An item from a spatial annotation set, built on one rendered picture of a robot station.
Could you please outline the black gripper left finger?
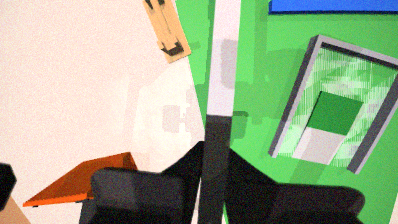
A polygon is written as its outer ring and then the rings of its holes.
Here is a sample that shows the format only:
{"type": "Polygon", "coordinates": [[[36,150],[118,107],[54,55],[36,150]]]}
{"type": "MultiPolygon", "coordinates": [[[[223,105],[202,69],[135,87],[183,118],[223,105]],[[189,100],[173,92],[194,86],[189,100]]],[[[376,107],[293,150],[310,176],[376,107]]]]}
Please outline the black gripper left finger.
{"type": "Polygon", "coordinates": [[[161,172],[106,167],[91,175],[97,211],[101,206],[167,214],[171,224],[191,224],[203,160],[199,141],[161,172]]]}

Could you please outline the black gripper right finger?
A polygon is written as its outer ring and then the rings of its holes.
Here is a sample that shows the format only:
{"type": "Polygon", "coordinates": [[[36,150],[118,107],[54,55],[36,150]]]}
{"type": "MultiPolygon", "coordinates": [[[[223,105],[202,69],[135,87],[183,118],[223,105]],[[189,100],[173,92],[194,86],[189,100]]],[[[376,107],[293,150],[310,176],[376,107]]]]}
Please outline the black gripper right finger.
{"type": "Polygon", "coordinates": [[[358,217],[365,196],[349,186],[276,182],[230,148],[224,203],[229,224],[277,224],[286,210],[358,217]]]}

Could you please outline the green flat mat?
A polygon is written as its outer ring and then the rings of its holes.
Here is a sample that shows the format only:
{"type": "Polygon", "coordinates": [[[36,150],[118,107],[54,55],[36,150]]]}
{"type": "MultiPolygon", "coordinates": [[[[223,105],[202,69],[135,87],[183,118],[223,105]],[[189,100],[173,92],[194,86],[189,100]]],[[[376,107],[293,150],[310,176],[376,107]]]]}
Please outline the green flat mat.
{"type": "MultiPolygon", "coordinates": [[[[241,0],[230,148],[274,181],[291,184],[336,185],[357,189],[365,196],[358,217],[363,224],[389,224],[398,193],[398,108],[359,174],[347,169],[342,144],[331,166],[268,151],[287,105],[311,37],[318,34],[398,59],[398,14],[278,14],[269,15],[271,0],[241,0]],[[336,158],[336,163],[335,163],[336,158]],[[342,168],[341,168],[342,162],[342,168]],[[345,168],[346,165],[346,168],[345,168]]],[[[176,0],[182,31],[192,54],[188,55],[205,130],[215,0],[176,0]]],[[[398,70],[361,58],[360,87],[353,98],[375,110],[367,115],[367,133],[377,115],[376,97],[387,96],[398,70]],[[367,60],[366,60],[367,61],[367,60]],[[364,66],[364,74],[363,74],[364,66]],[[367,68],[369,69],[367,71],[367,68]],[[388,83],[389,79],[389,83],[388,83]],[[365,91],[366,88],[366,91],[365,91]],[[368,91],[367,91],[368,89],[368,91]]]]}

